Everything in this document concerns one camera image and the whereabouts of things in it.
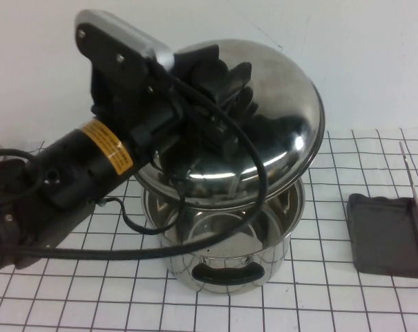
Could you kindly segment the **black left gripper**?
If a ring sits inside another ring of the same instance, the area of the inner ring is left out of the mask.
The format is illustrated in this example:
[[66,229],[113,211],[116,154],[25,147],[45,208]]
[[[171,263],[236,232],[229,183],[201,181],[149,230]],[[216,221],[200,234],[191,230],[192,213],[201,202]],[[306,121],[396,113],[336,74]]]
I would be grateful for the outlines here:
[[139,95],[139,150],[152,154],[183,139],[215,154],[233,154],[237,136],[221,116],[256,112],[254,92],[244,88],[251,63],[228,68],[217,44],[178,54],[148,48],[140,57],[142,86],[152,91]]

